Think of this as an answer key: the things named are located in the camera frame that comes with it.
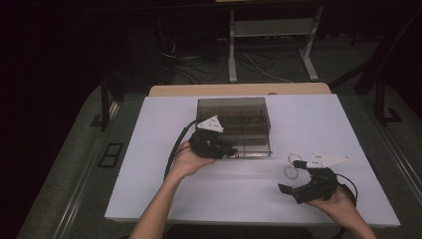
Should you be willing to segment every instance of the white desk frame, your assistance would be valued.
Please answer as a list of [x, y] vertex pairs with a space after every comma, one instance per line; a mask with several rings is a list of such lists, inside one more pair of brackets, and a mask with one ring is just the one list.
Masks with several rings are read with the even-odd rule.
[[[350, 162], [332, 168], [358, 187], [358, 210], [372, 226], [399, 222], [376, 179], [336, 95], [265, 97], [272, 124], [273, 155], [260, 159], [224, 159], [187, 177], [178, 188], [170, 223], [332, 225], [319, 210], [298, 205], [282, 194], [278, 183], [297, 187], [308, 173], [289, 180], [283, 175], [287, 156], [304, 160], [314, 151], [350, 155]], [[135, 221], [162, 182], [164, 168], [182, 129], [196, 116], [198, 99], [226, 96], [148, 97], [133, 131], [105, 217]]]
[[230, 13], [229, 82], [237, 82], [234, 50], [236, 37], [293, 35], [308, 35], [307, 43], [305, 47], [300, 50], [300, 54], [311, 81], [316, 82], [318, 76], [313, 63], [311, 62], [310, 52], [317, 33], [317, 26], [322, 10], [323, 6], [318, 6], [313, 18], [258, 21], [235, 21], [235, 13], [234, 10], [232, 10]]

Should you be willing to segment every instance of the hand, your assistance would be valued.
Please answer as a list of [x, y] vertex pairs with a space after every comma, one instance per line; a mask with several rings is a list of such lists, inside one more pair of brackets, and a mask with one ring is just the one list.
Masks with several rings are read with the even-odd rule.
[[196, 155], [190, 147], [189, 141], [183, 141], [177, 149], [169, 174], [183, 178], [195, 174], [201, 167], [212, 164], [215, 161], [216, 159], [213, 158], [204, 158]]
[[351, 202], [347, 192], [340, 186], [329, 200], [317, 199], [308, 202], [308, 205], [325, 212], [334, 222], [349, 230], [354, 238], [376, 238]]

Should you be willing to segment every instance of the dark background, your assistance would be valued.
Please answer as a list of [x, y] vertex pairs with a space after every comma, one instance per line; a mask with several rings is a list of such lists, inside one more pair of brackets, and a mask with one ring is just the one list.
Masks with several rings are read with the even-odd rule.
[[[128, 92], [170, 84], [159, 55], [156, 13], [93, 14], [86, 11], [87, 5], [0, 1], [1, 238], [16, 237], [81, 106], [103, 77], [110, 79], [110, 90], [118, 100]], [[381, 39], [398, 29], [392, 26], [400, 26], [413, 6], [412, 1], [334, 1], [325, 6], [317, 34]], [[212, 52], [210, 37], [228, 34], [227, 14], [159, 15], [165, 20], [160, 34], [199, 39]], [[207, 30], [192, 24], [193, 17]], [[418, 95], [422, 68], [417, 59], [422, 47], [415, 41], [420, 17], [418, 21], [394, 52], [395, 61], [388, 62], [390, 72], [382, 76], [422, 116]], [[154, 77], [162, 81], [152, 81]]]

